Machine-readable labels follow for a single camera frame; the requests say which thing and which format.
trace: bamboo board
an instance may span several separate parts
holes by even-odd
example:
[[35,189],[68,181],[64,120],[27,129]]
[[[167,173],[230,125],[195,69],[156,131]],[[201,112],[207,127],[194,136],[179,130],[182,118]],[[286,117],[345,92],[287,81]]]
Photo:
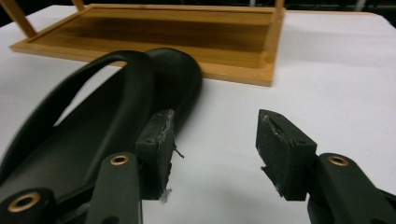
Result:
[[282,17],[264,7],[93,4],[11,48],[85,62],[119,49],[179,49],[207,78],[269,86]]

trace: wooden tray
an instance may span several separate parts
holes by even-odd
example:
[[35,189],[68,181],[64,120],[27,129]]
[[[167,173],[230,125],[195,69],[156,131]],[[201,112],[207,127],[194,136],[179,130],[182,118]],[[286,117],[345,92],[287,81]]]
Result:
[[11,48],[85,62],[118,49],[179,49],[207,78],[269,86],[283,13],[283,7],[94,4]]

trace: brass screw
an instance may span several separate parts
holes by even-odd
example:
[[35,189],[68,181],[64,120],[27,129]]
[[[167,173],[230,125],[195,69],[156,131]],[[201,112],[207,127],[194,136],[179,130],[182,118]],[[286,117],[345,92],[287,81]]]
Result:
[[40,195],[37,192],[23,194],[8,206],[8,211],[12,213],[22,212],[31,208],[40,201]]
[[330,156],[329,161],[334,165],[339,165],[339,166],[348,166],[349,165],[349,162],[346,159],[339,157],[339,156]]
[[129,157],[121,155],[121,156],[116,156],[113,159],[111,159],[110,163],[113,165],[123,165],[126,162],[128,162],[128,160],[129,160]]

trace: white surface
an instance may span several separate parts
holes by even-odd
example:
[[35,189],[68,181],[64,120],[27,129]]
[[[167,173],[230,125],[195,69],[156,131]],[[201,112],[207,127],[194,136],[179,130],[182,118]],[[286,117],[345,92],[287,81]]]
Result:
[[[75,12],[49,7],[29,17],[37,30]],[[0,152],[40,100],[84,63],[12,52],[23,39],[0,28]],[[118,68],[107,67],[83,93]],[[309,223],[306,203],[289,203],[260,170],[259,109],[285,115],[318,143],[356,161],[378,188],[396,194],[396,30],[379,16],[286,15],[271,88],[204,80],[177,138],[168,203],[144,202],[147,224]]]

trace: wooden leg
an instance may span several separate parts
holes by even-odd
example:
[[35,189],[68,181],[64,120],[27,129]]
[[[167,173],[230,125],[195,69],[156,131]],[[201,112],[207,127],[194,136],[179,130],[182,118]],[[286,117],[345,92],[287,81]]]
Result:
[[28,37],[33,37],[36,35],[35,29],[33,29],[32,25],[28,20],[15,0],[0,0],[0,3],[4,10],[7,12],[8,16],[14,20],[23,30],[23,32]]
[[77,7],[78,11],[82,11],[85,9],[84,2],[82,0],[72,0],[72,2]]
[[366,3],[366,0],[358,0],[355,6],[355,11],[361,11],[364,8],[364,4]]
[[275,18],[276,21],[282,19],[283,7],[285,6],[285,0],[276,0],[275,2]]

